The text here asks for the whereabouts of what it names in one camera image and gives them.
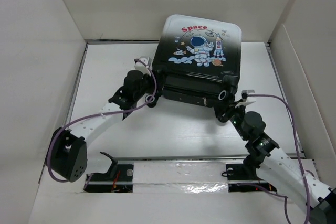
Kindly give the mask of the black white space-print suitcase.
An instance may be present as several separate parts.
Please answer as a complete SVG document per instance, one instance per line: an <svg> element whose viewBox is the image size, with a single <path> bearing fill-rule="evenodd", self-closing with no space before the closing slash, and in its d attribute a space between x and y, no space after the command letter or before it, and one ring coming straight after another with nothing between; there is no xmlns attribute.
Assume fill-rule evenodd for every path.
<svg viewBox="0 0 336 224"><path fill-rule="evenodd" d="M168 100L214 108L235 101L241 66L241 28L233 23L171 15L152 70L164 74Z"/></svg>

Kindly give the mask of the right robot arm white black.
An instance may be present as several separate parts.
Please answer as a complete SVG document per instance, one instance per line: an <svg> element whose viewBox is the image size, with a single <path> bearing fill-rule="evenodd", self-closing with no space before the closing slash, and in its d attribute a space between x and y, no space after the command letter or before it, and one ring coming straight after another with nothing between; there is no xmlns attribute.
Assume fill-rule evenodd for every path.
<svg viewBox="0 0 336 224"><path fill-rule="evenodd" d="M335 189L321 182L302 167L300 160L291 159L265 133L266 124L255 111L245 111L244 100L216 108L220 122L231 121L246 141L248 156L243 161L243 174L258 177L288 197L305 214L306 223L335 223Z"/></svg>

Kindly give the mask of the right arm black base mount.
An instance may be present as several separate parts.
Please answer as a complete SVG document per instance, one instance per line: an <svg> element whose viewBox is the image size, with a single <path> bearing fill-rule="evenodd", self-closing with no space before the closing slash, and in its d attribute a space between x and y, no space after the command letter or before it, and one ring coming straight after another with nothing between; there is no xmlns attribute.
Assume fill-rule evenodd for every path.
<svg viewBox="0 0 336 224"><path fill-rule="evenodd" d="M266 192L276 193L277 189L270 183L256 176L255 170L244 164L226 164L222 177L227 178L230 193Z"/></svg>

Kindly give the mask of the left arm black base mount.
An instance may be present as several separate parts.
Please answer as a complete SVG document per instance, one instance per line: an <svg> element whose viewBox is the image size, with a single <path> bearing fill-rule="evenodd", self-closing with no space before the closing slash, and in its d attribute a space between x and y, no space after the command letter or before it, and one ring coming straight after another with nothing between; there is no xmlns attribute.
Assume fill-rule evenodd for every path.
<svg viewBox="0 0 336 224"><path fill-rule="evenodd" d="M86 176L83 190L87 193L132 193L133 192L133 164L119 164L118 160L106 152L111 164L104 173L92 173Z"/></svg>

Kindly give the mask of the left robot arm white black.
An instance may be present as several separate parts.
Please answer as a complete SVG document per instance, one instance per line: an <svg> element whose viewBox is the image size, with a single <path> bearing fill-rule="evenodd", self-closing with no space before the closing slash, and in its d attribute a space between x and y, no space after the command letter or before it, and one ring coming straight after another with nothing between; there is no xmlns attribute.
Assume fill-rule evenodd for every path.
<svg viewBox="0 0 336 224"><path fill-rule="evenodd" d="M154 104L160 97L164 74L148 70L127 73L123 85L102 109L57 128L51 138L46 157L50 177L59 183L75 182L87 168L87 148L114 124L132 112Z"/></svg>

